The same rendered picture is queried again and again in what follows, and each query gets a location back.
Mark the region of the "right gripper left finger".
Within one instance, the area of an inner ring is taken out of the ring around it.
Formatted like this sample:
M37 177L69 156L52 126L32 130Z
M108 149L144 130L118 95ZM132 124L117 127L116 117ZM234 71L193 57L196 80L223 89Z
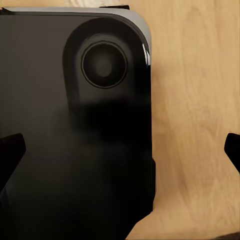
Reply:
M0 193L26 153L22 133L0 138Z

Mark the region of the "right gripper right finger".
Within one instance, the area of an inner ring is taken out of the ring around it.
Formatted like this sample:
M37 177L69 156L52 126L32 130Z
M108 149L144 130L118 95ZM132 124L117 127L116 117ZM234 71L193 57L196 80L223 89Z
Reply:
M229 133L225 141L224 151L240 173L240 135Z

